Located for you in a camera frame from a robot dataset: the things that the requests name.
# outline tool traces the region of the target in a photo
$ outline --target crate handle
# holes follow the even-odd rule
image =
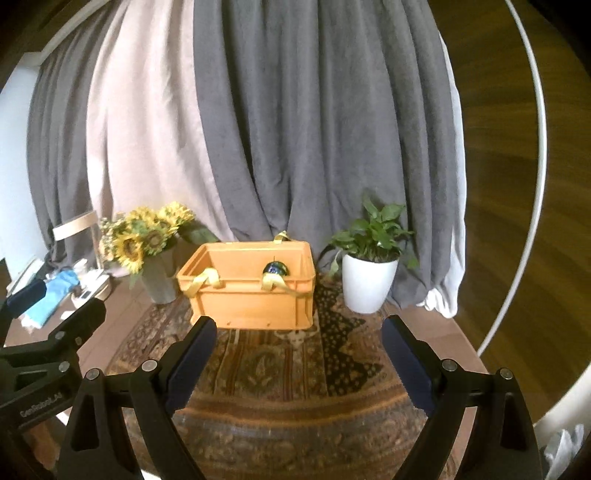
[[[281,233],[276,234],[275,238],[273,239],[274,244],[281,244],[283,240],[291,240],[290,236],[287,235],[287,232],[283,230]]]
[[[193,279],[191,284],[183,289],[183,293],[192,299],[203,286],[211,285],[213,288],[222,288],[223,283],[220,280],[220,275],[215,268],[206,268],[197,277]]]
[[[261,290],[271,291],[273,290],[273,287],[280,288],[284,292],[293,295],[296,298],[307,297],[311,294],[310,292],[292,290],[286,285],[283,277],[277,273],[263,273]]]

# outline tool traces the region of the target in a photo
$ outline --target patterned rug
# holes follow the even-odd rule
[[[348,310],[340,284],[317,282],[308,330],[218,330],[189,404],[173,417],[208,479],[391,479],[425,423],[384,352],[383,312]],[[190,329],[179,298],[154,306],[119,347],[108,374],[159,359]],[[133,410],[129,436],[156,473]],[[453,478],[448,461],[441,478]]]

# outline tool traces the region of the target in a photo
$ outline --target gray curtain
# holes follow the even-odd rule
[[[33,204],[53,267],[94,260],[90,230],[56,242],[53,228],[92,210],[86,171],[86,106],[96,58],[117,1],[76,28],[41,66],[29,116]]]
[[[406,203],[420,268],[400,265],[391,294],[402,307],[424,300],[449,270],[457,209],[450,84],[427,0],[195,0],[194,56],[236,237],[286,229],[318,260],[362,215],[364,192]]]

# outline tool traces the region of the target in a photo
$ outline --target artificial sunflower bouquet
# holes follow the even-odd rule
[[[173,247],[178,236],[194,243],[198,233],[200,243],[217,241],[211,232],[195,222],[195,214],[179,202],[169,203],[160,210],[138,207],[126,215],[117,214],[115,220],[103,218],[100,231],[99,250],[103,259],[119,263],[132,275],[141,275],[146,257]]]

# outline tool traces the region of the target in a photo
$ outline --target white cloth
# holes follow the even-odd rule
[[[447,64],[447,74],[452,88],[453,122],[456,130],[456,165],[457,174],[457,216],[452,230],[452,250],[450,256],[449,271],[440,285],[427,293],[427,298],[418,304],[427,310],[437,310],[446,318],[452,318],[457,314],[457,295],[460,284],[466,272],[466,150],[464,147],[464,127],[462,122],[462,106],[460,93],[456,87],[453,76],[452,63],[443,39],[441,39],[443,53]]]
[[[121,2],[90,87],[90,197],[106,217],[176,200],[233,241],[209,163],[193,64],[193,0]]]

